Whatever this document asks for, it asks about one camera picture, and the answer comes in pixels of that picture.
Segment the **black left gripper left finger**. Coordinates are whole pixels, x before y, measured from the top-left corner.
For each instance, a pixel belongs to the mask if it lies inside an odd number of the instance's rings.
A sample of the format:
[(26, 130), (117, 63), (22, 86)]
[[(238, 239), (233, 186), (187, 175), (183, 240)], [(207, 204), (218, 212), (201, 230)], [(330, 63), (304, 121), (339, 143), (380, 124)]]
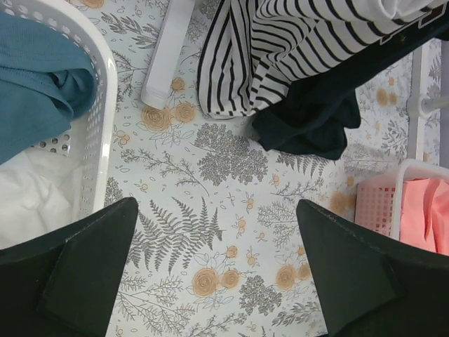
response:
[(126, 197), (1, 250), (1, 335), (105, 336), (137, 217)]

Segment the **blue tank top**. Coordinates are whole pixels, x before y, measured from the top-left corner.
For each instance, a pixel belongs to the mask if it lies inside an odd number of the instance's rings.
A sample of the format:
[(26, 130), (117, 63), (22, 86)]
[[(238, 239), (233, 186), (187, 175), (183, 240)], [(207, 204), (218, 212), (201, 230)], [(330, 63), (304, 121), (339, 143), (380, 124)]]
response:
[(67, 131), (96, 93), (81, 48), (41, 23), (1, 13), (1, 162)]

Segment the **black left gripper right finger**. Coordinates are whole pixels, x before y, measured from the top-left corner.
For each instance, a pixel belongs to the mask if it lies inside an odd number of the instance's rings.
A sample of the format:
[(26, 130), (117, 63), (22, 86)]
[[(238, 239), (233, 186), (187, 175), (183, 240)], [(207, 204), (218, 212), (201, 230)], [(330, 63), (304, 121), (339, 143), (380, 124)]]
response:
[(297, 221), (329, 336), (447, 336), (448, 257), (312, 201)]

